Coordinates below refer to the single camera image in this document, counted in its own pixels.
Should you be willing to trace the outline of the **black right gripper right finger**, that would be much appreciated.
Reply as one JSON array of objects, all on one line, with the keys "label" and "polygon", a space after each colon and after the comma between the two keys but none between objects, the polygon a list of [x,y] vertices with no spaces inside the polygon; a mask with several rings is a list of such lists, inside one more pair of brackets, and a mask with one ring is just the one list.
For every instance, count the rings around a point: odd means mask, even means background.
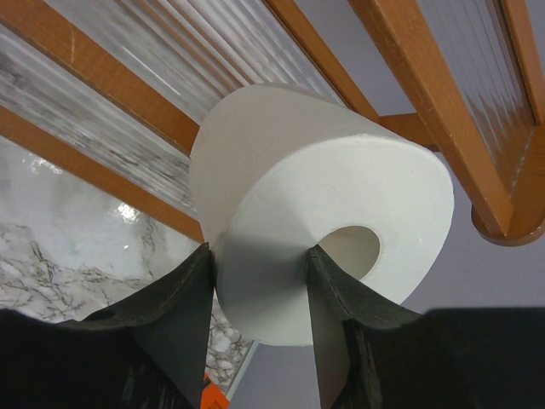
[{"label": "black right gripper right finger", "polygon": [[541,408],[544,310],[418,314],[307,253],[307,294],[324,408]]}]

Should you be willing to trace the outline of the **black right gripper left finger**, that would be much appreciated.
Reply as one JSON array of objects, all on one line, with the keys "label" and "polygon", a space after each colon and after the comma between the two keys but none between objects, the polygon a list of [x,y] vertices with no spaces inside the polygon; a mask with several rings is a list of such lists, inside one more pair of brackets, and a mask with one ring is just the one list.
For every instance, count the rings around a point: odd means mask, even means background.
[{"label": "black right gripper left finger", "polygon": [[179,267],[84,320],[1,313],[4,408],[197,408],[213,298],[200,245]]}]

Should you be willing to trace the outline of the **white paper roll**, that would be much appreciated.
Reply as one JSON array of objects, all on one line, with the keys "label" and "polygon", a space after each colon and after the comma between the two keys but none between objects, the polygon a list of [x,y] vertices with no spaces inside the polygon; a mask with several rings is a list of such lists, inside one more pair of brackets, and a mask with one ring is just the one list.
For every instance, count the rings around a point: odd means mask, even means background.
[{"label": "white paper roll", "polygon": [[202,122],[189,182],[221,308],[245,337],[312,343],[305,264],[321,245],[402,303],[441,252],[455,208],[437,156],[287,85],[239,89]]}]

